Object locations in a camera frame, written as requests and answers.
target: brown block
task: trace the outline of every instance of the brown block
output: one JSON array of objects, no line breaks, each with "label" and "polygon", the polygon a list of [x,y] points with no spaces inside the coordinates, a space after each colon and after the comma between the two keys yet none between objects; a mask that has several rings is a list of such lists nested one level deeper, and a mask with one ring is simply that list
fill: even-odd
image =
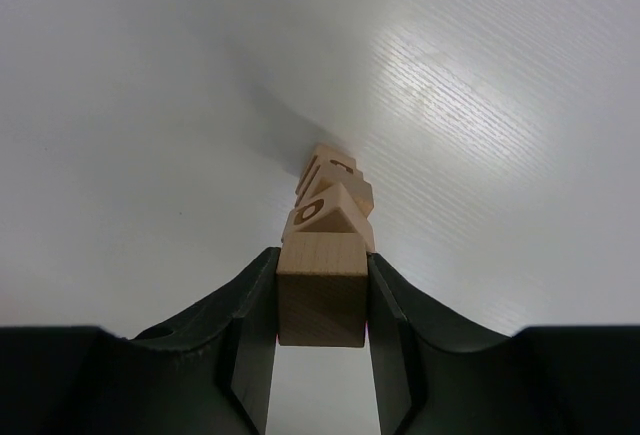
[{"label": "brown block", "polygon": [[373,228],[341,183],[305,200],[289,214],[282,240],[286,242],[294,232],[357,233],[367,250],[375,252]]},{"label": "brown block", "polygon": [[280,345],[363,347],[367,253],[355,233],[293,233],[278,261]]},{"label": "brown block", "polygon": [[318,171],[319,165],[324,162],[330,162],[337,167],[351,173],[352,175],[362,178],[362,172],[356,168],[356,159],[342,153],[335,148],[319,143],[311,154],[311,159],[307,166],[302,171],[300,181],[296,187],[296,195],[300,195],[300,192],[309,184],[313,176]]},{"label": "brown block", "polygon": [[313,179],[300,191],[298,200],[296,200],[296,207],[336,183],[344,185],[362,214],[368,217],[373,210],[373,190],[371,185],[330,162],[324,162],[319,165],[319,169]]}]

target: stack of blocks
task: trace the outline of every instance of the stack of blocks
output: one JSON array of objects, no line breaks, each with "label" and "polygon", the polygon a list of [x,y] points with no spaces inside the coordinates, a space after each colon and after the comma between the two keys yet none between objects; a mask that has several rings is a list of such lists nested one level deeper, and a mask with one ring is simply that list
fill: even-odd
[{"label": "stack of blocks", "polygon": [[296,194],[277,268],[280,345],[362,347],[371,185],[355,159],[320,144]]}]

